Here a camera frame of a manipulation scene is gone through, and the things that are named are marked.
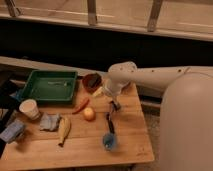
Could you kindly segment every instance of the railing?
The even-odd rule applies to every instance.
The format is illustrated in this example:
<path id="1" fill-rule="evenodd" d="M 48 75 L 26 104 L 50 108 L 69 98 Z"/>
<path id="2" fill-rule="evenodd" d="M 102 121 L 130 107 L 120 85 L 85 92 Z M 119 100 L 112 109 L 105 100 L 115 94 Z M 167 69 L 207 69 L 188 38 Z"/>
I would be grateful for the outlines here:
<path id="1" fill-rule="evenodd" d="M 212 0 L 0 0 L 0 17 L 213 41 Z"/>

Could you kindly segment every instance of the red chili pepper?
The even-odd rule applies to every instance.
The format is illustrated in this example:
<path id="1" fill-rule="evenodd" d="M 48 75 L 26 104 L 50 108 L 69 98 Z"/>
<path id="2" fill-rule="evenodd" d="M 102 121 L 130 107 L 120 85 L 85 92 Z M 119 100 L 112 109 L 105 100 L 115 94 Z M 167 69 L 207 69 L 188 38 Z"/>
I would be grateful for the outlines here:
<path id="1" fill-rule="evenodd" d="M 83 110 L 87 104 L 89 103 L 89 98 L 86 97 L 82 100 L 82 102 L 80 103 L 79 106 L 77 106 L 74 111 L 72 112 L 72 114 L 77 114 L 78 112 L 80 112 L 81 110 Z"/>

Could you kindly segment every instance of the utensil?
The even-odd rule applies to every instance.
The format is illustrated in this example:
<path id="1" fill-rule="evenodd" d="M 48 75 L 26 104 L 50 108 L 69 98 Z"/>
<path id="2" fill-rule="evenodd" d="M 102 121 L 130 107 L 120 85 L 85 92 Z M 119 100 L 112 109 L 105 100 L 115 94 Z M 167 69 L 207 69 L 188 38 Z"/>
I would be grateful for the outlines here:
<path id="1" fill-rule="evenodd" d="M 106 119 L 107 119 L 107 122 L 108 122 L 110 132 L 103 136 L 103 145 L 104 145 L 106 150 L 113 150 L 117 146 L 117 138 L 116 138 L 116 135 L 115 135 L 114 125 L 113 125 L 113 122 L 110 118 L 109 113 L 106 114 Z"/>
<path id="2" fill-rule="evenodd" d="M 63 85 L 63 86 L 68 86 L 69 82 L 63 82 L 63 81 L 48 81 L 47 84 L 49 85 Z"/>

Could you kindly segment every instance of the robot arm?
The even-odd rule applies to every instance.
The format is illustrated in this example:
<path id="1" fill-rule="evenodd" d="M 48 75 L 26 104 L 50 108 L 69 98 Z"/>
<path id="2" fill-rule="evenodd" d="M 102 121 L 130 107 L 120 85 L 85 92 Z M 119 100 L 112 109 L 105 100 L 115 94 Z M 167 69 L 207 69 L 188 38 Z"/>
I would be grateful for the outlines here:
<path id="1" fill-rule="evenodd" d="M 137 68 L 134 62 L 112 65 L 108 70 L 108 80 L 103 86 L 106 95 L 115 98 L 129 82 L 164 92 L 169 84 L 186 73 L 203 73 L 211 75 L 212 67 L 164 67 Z"/>
<path id="2" fill-rule="evenodd" d="M 115 98 L 129 82 L 163 91 L 160 111 L 160 171 L 213 169 L 213 67 L 138 69 L 112 65 L 103 86 Z"/>

